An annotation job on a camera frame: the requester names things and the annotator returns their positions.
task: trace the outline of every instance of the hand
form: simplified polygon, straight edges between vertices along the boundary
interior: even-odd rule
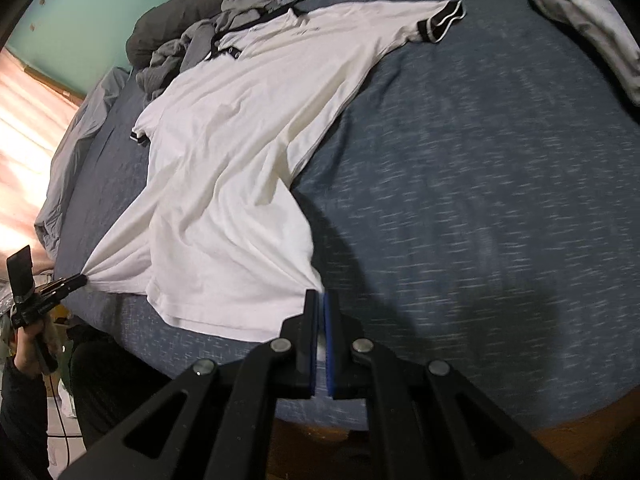
[[[33,325],[18,329],[18,346],[15,351],[15,368],[30,377],[37,377],[42,373],[42,367],[36,353],[36,336],[44,332],[45,322],[40,320]]]

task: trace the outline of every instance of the cable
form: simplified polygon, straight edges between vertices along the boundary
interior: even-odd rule
[[[60,408],[58,407],[58,399],[56,398],[56,391],[53,387],[53,379],[51,378],[51,376],[49,376],[49,384],[51,384],[51,392],[53,393],[53,402],[56,403],[56,411],[58,412],[60,426],[62,426],[62,433],[66,442],[66,467],[69,467],[69,463],[71,462],[71,453],[69,451],[69,437],[66,434],[65,423],[62,421],[62,414],[60,413]]]

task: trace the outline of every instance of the black pants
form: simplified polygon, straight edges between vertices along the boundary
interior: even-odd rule
[[[89,327],[70,330],[71,392],[89,449],[170,379]]]

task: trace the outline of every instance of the pillow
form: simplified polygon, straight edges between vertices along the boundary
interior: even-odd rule
[[[222,0],[169,0],[148,10],[136,22],[127,40],[129,62],[137,69],[149,66],[151,55],[158,47],[180,38],[193,23],[219,14],[221,4]]]

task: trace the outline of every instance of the curtain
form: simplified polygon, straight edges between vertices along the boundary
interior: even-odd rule
[[[0,51],[0,280],[7,277],[7,256],[25,245],[34,273],[52,267],[33,222],[46,197],[51,157],[76,110]]]

